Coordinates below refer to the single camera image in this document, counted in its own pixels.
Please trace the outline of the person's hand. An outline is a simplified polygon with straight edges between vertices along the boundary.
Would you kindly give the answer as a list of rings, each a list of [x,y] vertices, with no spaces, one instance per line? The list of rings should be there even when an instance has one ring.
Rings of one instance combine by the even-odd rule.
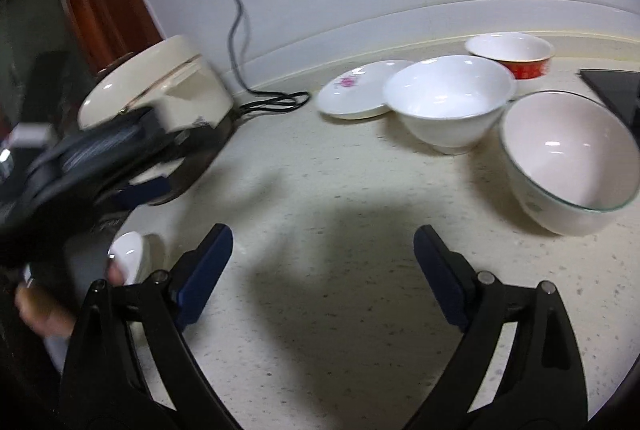
[[[63,299],[60,294],[52,296],[50,290],[32,278],[30,268],[23,271],[14,303],[21,320],[36,335],[62,340],[72,335],[80,309],[77,301]]]

